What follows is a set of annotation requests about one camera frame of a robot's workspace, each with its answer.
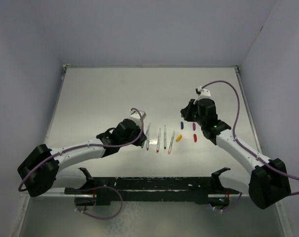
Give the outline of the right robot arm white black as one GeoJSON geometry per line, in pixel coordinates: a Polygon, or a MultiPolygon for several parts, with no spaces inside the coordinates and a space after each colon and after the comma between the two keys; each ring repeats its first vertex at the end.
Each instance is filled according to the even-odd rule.
{"type": "Polygon", "coordinates": [[[247,172],[235,174],[230,168],[214,172],[215,178],[211,181],[214,192],[223,193],[228,188],[247,194],[260,209],[291,194],[284,162],[278,158],[270,159],[240,141],[232,128],[218,118],[212,99],[191,99],[181,109],[181,116],[185,121],[197,123],[207,140],[229,153],[247,172]]]}

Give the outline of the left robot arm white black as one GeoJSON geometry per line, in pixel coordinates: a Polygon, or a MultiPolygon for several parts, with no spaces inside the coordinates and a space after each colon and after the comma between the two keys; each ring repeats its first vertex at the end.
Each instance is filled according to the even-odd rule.
{"type": "Polygon", "coordinates": [[[37,197],[52,188],[64,188],[63,181],[70,179],[72,188],[87,194],[93,189],[93,181],[85,171],[80,175],[61,177],[62,171],[90,159],[114,155],[122,147],[140,147],[146,139],[144,120],[126,118],[117,127],[109,128],[95,138],[73,147],[50,149],[46,144],[38,145],[18,166],[17,172],[22,179],[18,191],[26,191],[31,197],[37,197]]]}

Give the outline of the green marker pen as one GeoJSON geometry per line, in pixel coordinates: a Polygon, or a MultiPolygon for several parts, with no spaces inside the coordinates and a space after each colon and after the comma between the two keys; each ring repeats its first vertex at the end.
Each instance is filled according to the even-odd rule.
{"type": "Polygon", "coordinates": [[[149,137],[150,125],[151,125],[151,123],[149,123],[148,126],[147,126],[147,129],[146,129],[146,132],[145,132],[146,139],[145,139],[144,143],[142,144],[141,148],[143,148],[145,146],[145,144],[147,143],[147,140],[148,140],[148,137],[149,137]]]}

